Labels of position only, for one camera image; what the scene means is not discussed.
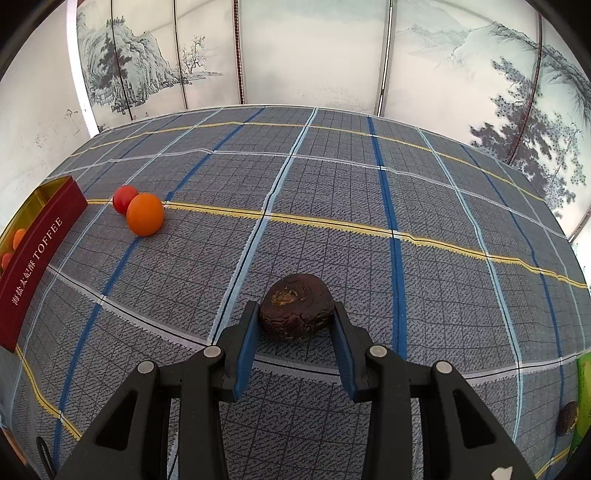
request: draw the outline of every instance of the cable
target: cable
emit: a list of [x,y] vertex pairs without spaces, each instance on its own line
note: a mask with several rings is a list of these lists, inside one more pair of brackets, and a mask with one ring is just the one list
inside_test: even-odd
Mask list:
[[57,475],[57,470],[51,460],[51,454],[45,440],[43,440],[43,437],[37,437],[35,438],[35,443],[37,444],[37,451],[39,452],[39,457],[41,457],[41,463],[43,464],[45,473],[50,480],[54,480]]

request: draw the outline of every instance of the blue stripe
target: blue stripe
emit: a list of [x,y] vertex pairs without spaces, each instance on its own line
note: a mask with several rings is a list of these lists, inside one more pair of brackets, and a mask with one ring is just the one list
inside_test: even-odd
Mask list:
[[[160,128],[164,128],[166,127],[168,124],[174,122],[180,115],[175,116],[172,120],[170,120],[169,122],[166,122],[163,126],[161,126]],[[141,145],[145,140],[147,140],[149,137],[151,137],[152,134],[148,134],[146,135],[144,138],[142,138],[142,140],[140,140],[139,142],[137,142],[135,145],[133,145],[127,152],[125,152],[123,155],[121,155],[118,160],[122,159],[124,156],[126,156],[129,152],[131,152],[135,147]],[[113,168],[115,166],[115,163],[112,163],[111,165],[109,165],[109,167],[103,172],[101,173],[97,178],[95,178],[91,184],[89,184],[83,191],[82,193],[86,194],[86,192],[88,192],[88,190],[90,189],[90,187],[92,187],[97,181],[99,181],[101,179],[101,177],[107,173],[111,168]]]
[[[435,151],[435,149],[431,145],[431,142],[425,136],[423,131],[419,127],[415,127],[415,128],[417,129],[417,132],[423,138],[425,145],[428,146],[429,149],[431,149],[431,153],[433,153],[433,156],[435,156],[435,158],[437,159],[437,162],[439,163],[439,166],[441,167],[441,169],[445,173],[447,179],[449,180],[450,185],[452,185],[453,188],[455,189],[456,196],[460,200],[460,204],[462,205],[462,208],[463,208],[464,212],[466,213],[466,216],[468,217],[468,219],[470,220],[470,223],[474,227],[474,233],[476,234],[476,239],[478,240],[478,245],[480,246],[482,252],[484,252],[484,254],[486,255],[486,266],[487,266],[488,271],[491,275],[492,286],[495,291],[497,303],[499,304],[499,308],[501,310],[503,322],[505,323],[505,330],[507,331],[507,335],[509,336],[509,342],[512,346],[513,355],[515,358],[515,363],[517,364],[517,368],[520,369],[521,365],[522,365],[522,359],[521,359],[521,350],[519,348],[519,342],[517,341],[517,335],[515,334],[515,329],[513,328],[513,322],[511,321],[511,315],[509,313],[509,308],[507,307],[507,303],[505,301],[505,296],[504,296],[503,291],[501,289],[501,283],[500,283],[499,277],[496,273],[495,264],[490,259],[488,247],[486,246],[486,242],[484,241],[484,237],[482,235],[482,230],[480,229],[480,226],[478,225],[476,218],[474,217],[474,215],[472,215],[472,212],[470,211],[470,207],[469,207],[468,203],[466,202],[466,199],[463,197],[460,190],[458,189],[457,184],[456,184],[455,180],[453,179],[452,174],[450,173],[449,169],[445,165],[445,162],[441,159],[439,154]],[[523,408],[523,405],[522,405],[523,394],[522,393],[523,393],[523,375],[521,375],[521,373],[519,373],[519,375],[517,375],[517,408],[515,411],[515,426],[513,428],[513,437],[512,437],[513,441],[515,441],[517,439],[517,431],[519,428],[519,423],[521,421],[521,411]]]
[[[264,108],[265,107],[262,107],[254,115],[250,116],[248,118],[247,122],[249,122],[254,117],[256,117],[259,113],[261,113],[264,110]],[[165,125],[163,125],[160,128],[166,127],[166,125],[168,125],[170,122],[166,123]],[[216,145],[214,147],[214,150],[218,150],[226,141],[228,141],[233,135],[235,135],[242,127],[243,127],[243,125],[240,125],[237,128],[235,128],[234,130],[232,130],[232,132],[230,132],[230,134],[228,136],[226,136],[226,138],[224,138],[220,143],[218,143],[218,145]],[[133,148],[137,147],[137,145],[134,145],[123,156],[127,155]],[[197,165],[195,165],[191,169],[191,171],[187,175],[185,175],[185,177],[181,180],[181,182],[179,182],[179,184],[175,187],[175,189],[172,190],[171,192],[169,192],[168,195],[166,195],[166,199],[170,200],[172,198],[172,196],[175,194],[175,192],[177,192],[180,189],[180,187],[182,187],[182,185],[187,183],[190,176],[193,175],[201,167],[201,165],[203,165],[205,163],[205,161],[210,156],[211,156],[211,154],[208,154],[207,156],[205,156],[204,159],[202,159],[202,161],[197,163]],[[135,247],[139,244],[140,240],[141,240],[141,237],[136,237],[134,239],[134,241],[131,242],[131,244],[129,245],[129,247],[125,251],[123,258],[121,258],[121,260],[119,261],[119,264],[117,265],[117,267],[115,268],[111,277],[109,278],[109,281],[106,283],[105,288],[103,288],[103,291],[102,291],[103,295],[107,296],[111,292],[113,285],[115,284],[115,282],[117,281],[117,279],[121,275],[121,272],[123,271],[123,269],[125,267],[125,264],[129,260],[129,257],[133,253]],[[74,351],[74,355],[72,356],[72,359],[70,360],[70,366],[69,366],[68,372],[66,374],[66,379],[64,381],[64,387],[61,391],[61,397],[60,397],[59,409],[62,412],[66,408],[66,402],[67,402],[68,395],[70,394],[70,387],[72,386],[72,378],[74,376],[74,370],[76,369],[76,364],[78,363],[78,360],[80,358],[80,354],[82,353],[82,348],[84,347],[84,344],[86,343],[86,340],[88,339],[88,336],[90,335],[90,331],[92,330],[92,327],[95,323],[95,320],[96,320],[100,310],[101,310],[101,306],[99,304],[96,304],[90,314],[90,317],[88,318],[88,320],[86,322],[86,326],[82,332],[82,335],[80,336],[80,338],[78,340],[78,344],[76,345],[76,350]],[[54,431],[54,436],[53,436],[53,463],[56,466],[59,466],[59,464],[60,464],[60,462],[59,462],[59,460],[60,460],[60,446],[61,446],[60,445],[60,443],[61,443],[60,438],[61,438],[61,422],[58,419],[56,422],[56,429]]]
[[[464,145],[462,145],[462,148],[468,154],[468,156],[472,159],[472,161],[476,164],[476,166],[480,168],[478,161],[474,157],[472,157],[472,155],[470,154],[468,149],[466,147],[464,147]],[[503,198],[503,195],[501,195],[501,192],[499,192],[499,190],[496,188],[496,186],[495,186],[494,182],[491,180],[491,178],[484,172],[482,172],[482,174],[486,177],[486,179],[488,180],[488,183],[491,184],[492,188],[494,189],[496,194],[499,196],[499,199],[501,200],[503,205],[505,205],[506,207],[509,207],[509,205],[507,205],[507,202]],[[531,259],[534,262],[534,265],[539,268],[540,265],[538,264],[538,260],[536,259],[534,247],[531,245],[530,239],[527,238],[525,232],[521,228],[521,225],[519,224],[519,222],[515,218],[515,215],[513,214],[513,212],[510,210],[508,210],[508,212],[511,215],[511,219],[513,220],[513,223],[515,224],[515,226],[519,230],[521,236],[526,241],[528,247],[530,248]],[[542,285],[544,286],[544,295],[546,297],[546,302],[548,303],[548,308],[550,309],[550,317],[552,318],[552,325],[554,327],[554,338],[556,340],[556,351],[558,353],[558,357],[562,357],[562,347],[560,346],[560,334],[558,332],[558,321],[556,319],[556,313],[554,311],[554,304],[552,303],[552,298],[550,297],[550,291],[548,289],[548,284],[546,282],[545,276],[542,275],[541,273],[539,275],[540,275],[540,280],[542,281]],[[562,409],[563,395],[564,395],[564,370],[563,370],[562,364],[558,365],[558,370],[560,372],[560,402],[559,402],[559,406]],[[556,453],[557,442],[558,442],[558,437],[556,437],[554,439],[554,447],[552,449],[552,455],[550,456],[550,458],[553,458],[554,454]],[[545,478],[547,478],[547,477],[548,477],[548,470],[546,470]]]
[[[374,147],[375,162],[380,167],[378,170],[380,189],[382,192],[382,201],[384,202],[384,213],[388,221],[390,230],[398,230],[392,195],[388,177],[384,170],[384,159],[379,149],[379,142],[375,136],[374,121],[367,117],[369,132],[372,135],[372,145]],[[406,295],[404,291],[404,272],[402,270],[402,248],[400,240],[390,239],[390,263],[391,263],[391,282],[392,282],[392,349],[402,358],[407,357],[407,316],[406,316]]]
[[[246,123],[250,122],[253,118],[255,118],[259,113],[261,113],[263,110],[265,109],[265,107],[262,107],[261,109],[259,109],[256,113],[254,113],[253,115],[251,115],[250,117],[248,117],[248,119],[246,120]],[[219,150],[221,148],[221,146],[226,143],[228,140],[230,140],[235,134],[237,134],[242,127],[244,127],[244,125],[240,125],[238,127],[236,127],[234,130],[232,130],[230,132],[230,134],[224,138],[220,143],[218,143],[215,147],[213,147],[213,151],[215,150]],[[213,153],[208,153],[207,155],[205,155],[205,157],[203,157],[203,159],[197,163],[197,165],[195,165],[191,171],[189,173],[187,173],[184,178],[179,182],[179,184],[173,189],[171,190],[168,195],[166,195],[166,201],[169,202],[170,200],[173,199],[173,196],[175,193],[177,193],[181,188],[184,187],[184,185],[188,182],[188,180],[193,176],[193,174],[199,170],[201,168],[201,166],[207,161],[209,160],[209,158],[213,155]]]
[[308,117],[308,120],[306,120],[304,127],[300,130],[300,133],[295,139],[294,144],[291,146],[290,152],[286,156],[283,165],[281,166],[279,172],[277,173],[277,176],[275,177],[275,181],[271,186],[271,190],[265,196],[262,209],[264,215],[255,222],[251,234],[248,236],[246,244],[242,249],[242,254],[238,259],[236,269],[232,274],[232,278],[230,279],[230,283],[228,284],[228,288],[226,289],[226,292],[224,293],[222,299],[221,305],[223,307],[221,307],[221,309],[218,309],[218,313],[216,314],[216,317],[213,320],[212,329],[209,332],[209,335],[207,336],[208,342],[216,343],[219,338],[219,335],[221,334],[221,331],[228,325],[230,316],[232,314],[233,306],[236,303],[236,299],[238,298],[238,294],[242,288],[244,279],[246,278],[246,274],[250,268],[252,259],[256,252],[256,248],[261,241],[263,232],[267,228],[269,219],[266,217],[266,215],[272,211],[275,199],[279,195],[279,192],[283,187],[283,182],[285,178],[287,178],[287,175],[290,172],[290,168],[294,162],[293,156],[298,153],[300,147],[302,146],[304,139],[308,134],[308,131],[310,130],[310,125],[314,121],[314,118],[316,118],[317,113],[318,108],[314,108],[312,110],[312,113]]

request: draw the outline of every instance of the white wall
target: white wall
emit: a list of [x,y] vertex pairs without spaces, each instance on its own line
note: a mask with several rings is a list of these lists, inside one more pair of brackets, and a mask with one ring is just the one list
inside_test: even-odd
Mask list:
[[63,3],[28,38],[0,82],[0,231],[88,139],[72,81]]

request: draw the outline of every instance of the black cable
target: black cable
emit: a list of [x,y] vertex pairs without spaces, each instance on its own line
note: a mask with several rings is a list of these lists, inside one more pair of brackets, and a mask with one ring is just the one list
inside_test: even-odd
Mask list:
[[49,452],[49,448],[43,440],[42,437],[35,438],[35,443],[37,444],[37,451],[39,452],[39,457],[41,457],[41,463],[43,464],[43,468],[45,469],[45,473],[49,477],[50,480],[54,480],[57,475],[56,466],[53,465],[53,461],[51,460],[51,454]]
[[170,467],[170,472],[168,473],[168,477],[167,477],[167,479],[166,479],[166,480],[170,480],[170,478],[172,477],[172,475],[173,475],[173,472],[174,472],[174,466],[175,466],[175,465],[176,465],[176,463],[177,463],[177,459],[178,459],[178,447],[177,447],[177,451],[176,451],[176,453],[174,454],[174,460],[173,460],[173,464],[172,464],[172,466]]
[[519,148],[519,144],[521,143],[521,139],[523,138],[523,134],[525,132],[525,128],[527,127],[527,122],[530,119],[531,108],[534,105],[534,98],[535,94],[538,90],[538,80],[540,78],[540,67],[542,64],[542,46],[543,46],[543,25],[542,25],[542,15],[538,12],[538,31],[540,32],[540,36],[538,38],[538,60],[535,64],[535,73],[534,73],[534,81],[531,88],[531,96],[530,101],[527,105],[527,110],[525,111],[525,118],[523,120],[523,124],[521,125],[521,129],[519,130],[519,135],[517,135],[517,140],[515,140],[515,144],[513,145],[513,149],[507,158],[507,165],[513,165],[513,160],[515,158],[515,154],[517,153],[517,148]]

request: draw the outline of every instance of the orange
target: orange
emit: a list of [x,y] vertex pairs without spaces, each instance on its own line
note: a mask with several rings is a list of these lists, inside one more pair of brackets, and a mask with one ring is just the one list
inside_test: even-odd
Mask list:
[[164,208],[160,199],[151,193],[140,193],[127,207],[127,226],[138,236],[155,234],[164,222]]
[[19,228],[16,232],[14,232],[14,237],[12,239],[12,248],[14,250],[17,249],[18,244],[21,243],[22,237],[25,236],[27,231],[24,228]]
[[10,259],[12,258],[12,254],[10,252],[6,252],[3,256],[2,256],[2,269],[4,271],[6,271],[6,269],[8,268],[8,262],[10,262]]

